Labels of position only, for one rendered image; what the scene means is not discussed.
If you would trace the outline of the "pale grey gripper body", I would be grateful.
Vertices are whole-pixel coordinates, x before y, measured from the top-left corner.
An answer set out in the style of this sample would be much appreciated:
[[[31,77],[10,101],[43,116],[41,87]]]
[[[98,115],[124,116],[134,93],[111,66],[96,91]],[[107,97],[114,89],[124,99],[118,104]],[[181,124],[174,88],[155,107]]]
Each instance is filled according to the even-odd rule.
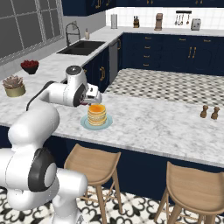
[[[102,94],[100,92],[97,92],[96,95],[88,94],[86,98],[86,103],[93,104],[93,103],[102,103]]]

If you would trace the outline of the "navy dining counter base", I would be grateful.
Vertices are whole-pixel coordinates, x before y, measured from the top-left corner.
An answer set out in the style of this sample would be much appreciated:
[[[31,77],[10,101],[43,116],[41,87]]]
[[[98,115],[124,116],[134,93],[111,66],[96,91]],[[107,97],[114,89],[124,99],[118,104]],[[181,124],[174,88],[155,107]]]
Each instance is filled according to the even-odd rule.
[[[166,164],[168,161],[174,165],[196,168],[206,172],[224,172],[224,168],[208,164],[198,164],[175,158],[110,147],[105,144],[82,142],[60,136],[50,136],[45,141],[44,146],[54,156],[56,165],[59,168],[63,168],[67,156],[76,144],[107,152],[120,151],[122,155],[118,162],[117,174],[121,192],[132,193],[153,200],[161,200],[164,193]]]

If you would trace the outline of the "stack of pancakes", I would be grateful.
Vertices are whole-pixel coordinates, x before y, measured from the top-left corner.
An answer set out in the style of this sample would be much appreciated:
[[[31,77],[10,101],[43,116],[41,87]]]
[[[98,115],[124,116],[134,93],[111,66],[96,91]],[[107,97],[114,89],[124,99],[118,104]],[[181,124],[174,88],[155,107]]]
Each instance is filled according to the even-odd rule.
[[[101,126],[107,120],[106,108],[101,104],[92,104],[88,107],[87,120],[90,125]]]

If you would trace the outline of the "pale blue plate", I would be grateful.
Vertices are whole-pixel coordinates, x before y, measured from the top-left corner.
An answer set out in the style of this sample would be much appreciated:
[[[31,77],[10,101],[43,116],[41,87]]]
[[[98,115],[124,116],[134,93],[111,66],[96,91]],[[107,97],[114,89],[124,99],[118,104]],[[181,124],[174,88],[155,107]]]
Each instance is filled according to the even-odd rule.
[[[105,130],[106,128],[108,128],[113,122],[112,116],[111,115],[107,115],[107,119],[106,122],[103,125],[100,126],[93,126],[88,122],[88,116],[84,115],[81,120],[80,120],[80,124],[82,127],[84,127],[87,130]]]

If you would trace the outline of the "navy cupboards under sink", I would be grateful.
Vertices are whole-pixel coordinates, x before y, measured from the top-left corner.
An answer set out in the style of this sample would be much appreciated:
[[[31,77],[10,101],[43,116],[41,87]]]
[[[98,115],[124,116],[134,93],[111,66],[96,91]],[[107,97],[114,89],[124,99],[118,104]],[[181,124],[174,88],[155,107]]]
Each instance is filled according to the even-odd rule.
[[[109,49],[106,47],[102,52],[92,58],[84,67],[87,82],[99,88],[104,93],[109,86]]]

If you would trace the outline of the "grey dishwasher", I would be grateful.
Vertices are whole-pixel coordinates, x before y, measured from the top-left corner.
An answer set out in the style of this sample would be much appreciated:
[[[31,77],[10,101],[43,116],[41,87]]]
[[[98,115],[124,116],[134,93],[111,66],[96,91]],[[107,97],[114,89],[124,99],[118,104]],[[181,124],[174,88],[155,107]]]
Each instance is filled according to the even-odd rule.
[[[112,84],[118,73],[118,39],[109,45],[109,84]]]

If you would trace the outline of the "dark sink basin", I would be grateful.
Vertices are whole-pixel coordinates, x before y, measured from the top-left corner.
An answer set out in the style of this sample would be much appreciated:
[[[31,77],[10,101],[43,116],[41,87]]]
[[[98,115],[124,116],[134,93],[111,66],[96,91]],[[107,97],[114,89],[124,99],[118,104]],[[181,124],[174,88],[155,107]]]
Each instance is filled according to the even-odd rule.
[[[103,41],[80,40],[62,49],[58,54],[88,56],[102,45],[104,45]]]

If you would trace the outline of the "wooden bar stool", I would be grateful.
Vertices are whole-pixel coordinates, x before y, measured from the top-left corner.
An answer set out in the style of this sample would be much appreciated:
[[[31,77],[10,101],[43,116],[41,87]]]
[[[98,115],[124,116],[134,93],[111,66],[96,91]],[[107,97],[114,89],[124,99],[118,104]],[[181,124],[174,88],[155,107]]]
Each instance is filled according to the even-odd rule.
[[[224,213],[224,171],[212,173],[167,162],[166,188],[154,221],[164,206],[167,224],[182,224],[177,218],[183,209],[197,214],[198,224],[215,224],[216,216]]]
[[[121,152],[111,153],[104,150],[85,148],[77,143],[64,163],[65,169],[85,174],[88,185],[95,187],[97,199],[94,199],[94,202],[99,204],[103,224],[107,224],[105,205],[108,199],[111,199],[110,194],[113,188],[115,188],[116,193],[114,200],[118,201],[119,212],[123,212],[116,169],[120,156]],[[103,195],[102,185],[110,179],[113,179],[113,182],[109,192],[107,195]]]

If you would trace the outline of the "silver spring tap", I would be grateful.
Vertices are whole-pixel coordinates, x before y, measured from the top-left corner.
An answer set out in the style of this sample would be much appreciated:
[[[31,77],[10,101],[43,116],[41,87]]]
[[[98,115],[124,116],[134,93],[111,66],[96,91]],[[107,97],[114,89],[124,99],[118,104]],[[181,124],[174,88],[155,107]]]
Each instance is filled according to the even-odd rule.
[[[78,32],[77,33],[72,33],[72,32],[69,32],[68,31],[68,26],[71,25],[73,27],[74,30],[77,30]],[[80,29],[77,25],[77,22],[76,21],[73,21],[69,24],[66,25],[66,46],[69,47],[71,45],[71,42],[70,42],[70,39],[69,39],[69,36],[70,35],[75,35],[75,36],[78,36],[79,37],[79,40],[81,40],[81,32],[80,32]]]

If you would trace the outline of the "black bowl of red fruit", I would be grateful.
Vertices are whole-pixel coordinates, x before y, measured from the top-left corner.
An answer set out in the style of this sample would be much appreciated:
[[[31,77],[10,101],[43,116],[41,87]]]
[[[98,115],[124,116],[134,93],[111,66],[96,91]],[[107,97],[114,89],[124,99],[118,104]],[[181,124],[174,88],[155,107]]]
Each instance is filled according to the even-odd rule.
[[[38,70],[39,63],[36,60],[25,60],[20,66],[28,73],[35,74]]]

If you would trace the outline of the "succulent plant in gold pot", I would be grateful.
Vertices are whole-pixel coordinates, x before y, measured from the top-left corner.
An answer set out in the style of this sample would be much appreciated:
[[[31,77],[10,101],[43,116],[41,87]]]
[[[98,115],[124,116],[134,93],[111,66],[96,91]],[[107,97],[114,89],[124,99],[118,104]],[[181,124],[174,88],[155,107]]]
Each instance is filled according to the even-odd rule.
[[[11,75],[3,80],[3,86],[9,97],[19,97],[25,93],[23,78]]]

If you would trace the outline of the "navy lower cupboards run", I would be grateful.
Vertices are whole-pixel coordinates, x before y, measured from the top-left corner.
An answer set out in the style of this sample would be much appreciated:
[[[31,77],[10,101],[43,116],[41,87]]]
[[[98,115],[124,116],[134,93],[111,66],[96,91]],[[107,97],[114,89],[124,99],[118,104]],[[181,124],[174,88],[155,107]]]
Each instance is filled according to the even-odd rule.
[[[224,37],[125,32],[119,68],[224,77]]]

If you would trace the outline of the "navy upper cupboards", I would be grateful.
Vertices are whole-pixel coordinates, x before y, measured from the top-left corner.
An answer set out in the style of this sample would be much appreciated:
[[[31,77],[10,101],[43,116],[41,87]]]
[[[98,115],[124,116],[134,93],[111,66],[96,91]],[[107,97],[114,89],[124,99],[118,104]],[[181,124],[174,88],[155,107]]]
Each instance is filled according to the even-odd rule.
[[[115,7],[224,8],[224,0],[61,0],[64,16],[85,17]]]

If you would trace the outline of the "grey framed window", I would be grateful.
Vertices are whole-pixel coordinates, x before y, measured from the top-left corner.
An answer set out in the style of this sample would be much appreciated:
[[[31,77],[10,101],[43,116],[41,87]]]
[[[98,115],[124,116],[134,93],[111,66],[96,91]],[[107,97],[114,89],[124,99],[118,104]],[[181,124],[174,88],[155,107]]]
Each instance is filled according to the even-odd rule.
[[[0,65],[62,36],[60,0],[0,0]]]

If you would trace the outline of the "brown wooden shaker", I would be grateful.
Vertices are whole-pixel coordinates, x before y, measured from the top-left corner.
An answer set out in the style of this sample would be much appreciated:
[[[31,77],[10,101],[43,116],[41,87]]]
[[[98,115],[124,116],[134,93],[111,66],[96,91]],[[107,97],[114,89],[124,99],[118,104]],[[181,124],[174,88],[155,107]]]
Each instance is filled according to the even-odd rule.
[[[213,109],[213,113],[211,114],[211,118],[212,118],[212,119],[217,120],[219,110],[220,110],[219,107],[214,107],[214,109]]]
[[[206,118],[207,117],[207,110],[208,110],[208,106],[207,105],[204,105],[203,106],[203,110],[200,113],[200,117],[201,118]]]

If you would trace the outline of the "silver toaster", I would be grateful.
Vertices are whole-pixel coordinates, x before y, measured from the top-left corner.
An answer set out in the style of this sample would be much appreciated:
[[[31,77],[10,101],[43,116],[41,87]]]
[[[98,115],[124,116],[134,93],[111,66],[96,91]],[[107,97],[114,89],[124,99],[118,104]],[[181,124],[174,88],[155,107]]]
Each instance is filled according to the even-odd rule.
[[[192,31],[198,31],[200,29],[200,25],[201,25],[201,19],[200,18],[194,18],[192,20],[191,30]]]

